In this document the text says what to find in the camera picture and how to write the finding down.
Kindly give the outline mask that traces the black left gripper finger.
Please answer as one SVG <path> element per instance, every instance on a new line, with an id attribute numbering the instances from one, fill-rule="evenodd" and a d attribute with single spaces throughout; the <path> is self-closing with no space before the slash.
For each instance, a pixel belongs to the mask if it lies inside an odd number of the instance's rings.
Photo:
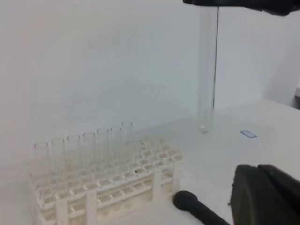
<path id="1" fill-rule="evenodd" d="M 239 165 L 230 206 L 236 225 L 298 225 L 300 182 L 272 165 Z"/>

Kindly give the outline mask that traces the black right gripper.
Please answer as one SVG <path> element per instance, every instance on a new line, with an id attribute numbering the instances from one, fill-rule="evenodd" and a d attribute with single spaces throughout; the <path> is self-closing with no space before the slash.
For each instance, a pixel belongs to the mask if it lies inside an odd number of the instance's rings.
<path id="1" fill-rule="evenodd" d="M 244 7 L 277 16 L 300 10 L 299 0 L 183 0 L 183 3 L 203 7 Z"/>

